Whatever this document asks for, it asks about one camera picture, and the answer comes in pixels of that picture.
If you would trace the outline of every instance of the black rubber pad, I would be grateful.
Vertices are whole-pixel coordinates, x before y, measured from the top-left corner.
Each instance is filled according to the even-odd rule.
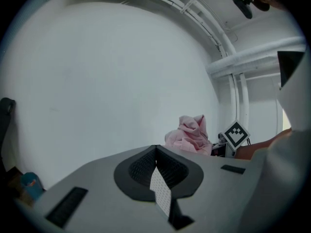
[[[245,171],[245,168],[236,167],[236,166],[229,166],[229,165],[224,165],[221,167],[221,169],[227,170],[230,172],[234,172],[234,173],[239,173],[239,174],[243,174]]]
[[[63,228],[86,194],[87,190],[84,188],[73,188],[46,216],[46,219]]]

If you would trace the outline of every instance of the pink towel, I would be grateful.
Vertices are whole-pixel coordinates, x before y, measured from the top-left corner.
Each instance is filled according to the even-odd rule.
[[[210,155],[212,144],[208,140],[205,116],[181,116],[178,129],[165,135],[165,145],[180,150]]]

